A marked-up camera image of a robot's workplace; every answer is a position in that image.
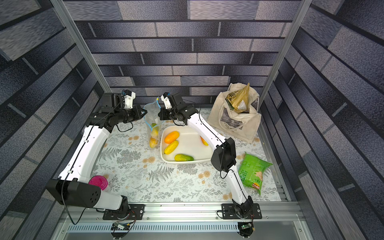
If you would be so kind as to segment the orange yellow mango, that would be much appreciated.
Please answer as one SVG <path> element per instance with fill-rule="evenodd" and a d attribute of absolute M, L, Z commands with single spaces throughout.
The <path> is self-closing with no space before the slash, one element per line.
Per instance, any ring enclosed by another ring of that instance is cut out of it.
<path fill-rule="evenodd" d="M 154 149 L 158 145 L 158 140 L 155 138 L 150 138 L 149 146 L 150 148 Z"/>

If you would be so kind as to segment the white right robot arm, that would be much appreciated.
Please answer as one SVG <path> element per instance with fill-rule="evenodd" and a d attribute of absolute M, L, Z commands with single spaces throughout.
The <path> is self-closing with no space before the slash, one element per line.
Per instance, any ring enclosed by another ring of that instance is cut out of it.
<path fill-rule="evenodd" d="M 203 119 L 193 105 L 184 102 L 180 94 L 164 93 L 160 99 L 165 105 L 159 113 L 160 119 L 183 122 L 186 126 L 194 129 L 208 143 L 213 151 L 211 163 L 219 171 L 220 177 L 227 181 L 235 210 L 238 215 L 247 215 L 254 202 L 245 190 L 239 176 L 236 166 L 235 141 L 219 134 Z"/>

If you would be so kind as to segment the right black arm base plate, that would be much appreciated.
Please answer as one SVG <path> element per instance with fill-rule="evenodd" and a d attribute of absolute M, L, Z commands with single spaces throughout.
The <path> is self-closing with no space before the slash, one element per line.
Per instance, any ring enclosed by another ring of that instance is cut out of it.
<path fill-rule="evenodd" d="M 249 213 L 247 215 L 244 215 L 244 217 L 240 217 L 236 213 L 234 204 L 222 204 L 221 213 L 222 213 L 222 218 L 224 220 L 242 220 L 242 219 L 251 220 L 252 219 L 251 214 L 253 214 L 254 220 L 260 220 L 263 218 L 259 204 L 253 204 L 252 211 L 249 211 Z"/>

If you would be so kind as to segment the white oval plastic tray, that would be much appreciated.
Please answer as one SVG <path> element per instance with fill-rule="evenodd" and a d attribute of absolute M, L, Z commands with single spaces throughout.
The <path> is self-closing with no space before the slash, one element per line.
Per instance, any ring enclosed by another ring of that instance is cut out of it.
<path fill-rule="evenodd" d="M 177 138 L 179 145 L 176 149 L 166 155 L 164 153 L 165 148 L 169 145 L 165 143 L 165 137 L 171 132 L 177 131 L 180 136 Z M 192 128 L 170 126 L 164 129 L 161 137 L 161 158 L 165 163 L 168 164 L 199 164 L 206 163 L 211 160 L 213 150 L 209 146 L 205 146 L 201 141 L 200 135 Z M 184 154 L 194 158 L 194 161 L 178 162 L 175 161 L 174 157 L 177 154 Z"/>

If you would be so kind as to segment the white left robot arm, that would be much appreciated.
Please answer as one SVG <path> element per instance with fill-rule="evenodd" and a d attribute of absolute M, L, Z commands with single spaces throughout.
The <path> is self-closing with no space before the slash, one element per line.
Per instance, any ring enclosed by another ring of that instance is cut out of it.
<path fill-rule="evenodd" d="M 119 123 L 132 123 L 147 113 L 134 105 L 136 94 L 129 90 L 121 93 L 105 93 L 101 106 L 91 113 L 81 141 L 71 160 L 57 179 L 49 180 L 46 188 L 65 207 L 106 209 L 127 212 L 128 201 L 91 185 L 93 167 L 114 127 Z"/>

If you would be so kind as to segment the clear blue-zipper zip-top bag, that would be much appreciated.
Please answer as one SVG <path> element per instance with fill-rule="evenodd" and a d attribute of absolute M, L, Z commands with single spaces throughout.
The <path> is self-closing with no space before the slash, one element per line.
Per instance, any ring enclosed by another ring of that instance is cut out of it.
<path fill-rule="evenodd" d="M 161 106 L 159 104 L 159 98 L 152 103 L 146 104 L 144 110 L 147 111 L 144 116 L 144 120 L 147 126 L 148 138 L 149 138 L 149 147 L 151 149 L 156 148 L 160 143 L 160 130 L 162 121 L 158 114 L 161 111 Z"/>

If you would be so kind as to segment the green yellow mango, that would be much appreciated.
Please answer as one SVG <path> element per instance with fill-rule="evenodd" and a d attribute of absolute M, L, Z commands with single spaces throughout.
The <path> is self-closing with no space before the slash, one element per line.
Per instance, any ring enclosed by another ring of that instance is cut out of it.
<path fill-rule="evenodd" d="M 159 125 L 157 125 L 156 123 L 152 123 L 151 126 L 151 137 L 156 139 L 159 135 Z"/>

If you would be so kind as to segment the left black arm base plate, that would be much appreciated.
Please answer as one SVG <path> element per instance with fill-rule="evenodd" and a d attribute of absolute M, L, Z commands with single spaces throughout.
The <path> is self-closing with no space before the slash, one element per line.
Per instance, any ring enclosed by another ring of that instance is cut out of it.
<path fill-rule="evenodd" d="M 133 221 L 142 220 L 145 210 L 144 204 L 129 204 L 125 210 L 106 210 L 103 215 L 105 221 Z"/>

